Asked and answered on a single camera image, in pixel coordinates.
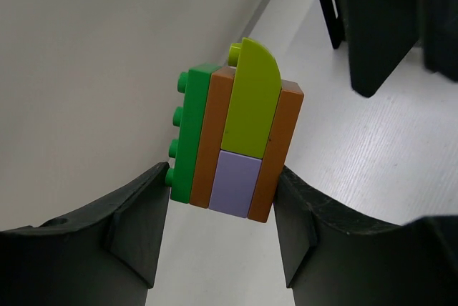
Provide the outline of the orange green lego stack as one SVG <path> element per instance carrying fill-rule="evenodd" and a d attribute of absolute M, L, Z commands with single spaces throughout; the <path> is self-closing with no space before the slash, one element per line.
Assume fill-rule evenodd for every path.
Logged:
<path fill-rule="evenodd" d="M 181 73 L 179 129 L 166 174 L 173 201 L 265 222 L 293 138 L 304 94 L 281 78 L 259 42 L 232 44 L 226 65 Z"/>

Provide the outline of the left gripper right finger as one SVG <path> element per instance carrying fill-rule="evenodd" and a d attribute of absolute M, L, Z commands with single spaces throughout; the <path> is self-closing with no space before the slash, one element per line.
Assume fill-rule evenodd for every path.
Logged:
<path fill-rule="evenodd" d="M 297 305 L 457 303 L 456 216 L 391 224 L 314 189 L 289 168 L 273 206 Z"/>

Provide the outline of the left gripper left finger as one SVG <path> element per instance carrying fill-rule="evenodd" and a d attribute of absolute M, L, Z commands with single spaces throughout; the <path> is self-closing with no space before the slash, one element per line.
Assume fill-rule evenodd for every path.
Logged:
<path fill-rule="evenodd" d="M 155 283 L 169 189 L 161 162 L 38 227 L 1 233 L 3 305 L 144 305 Z"/>

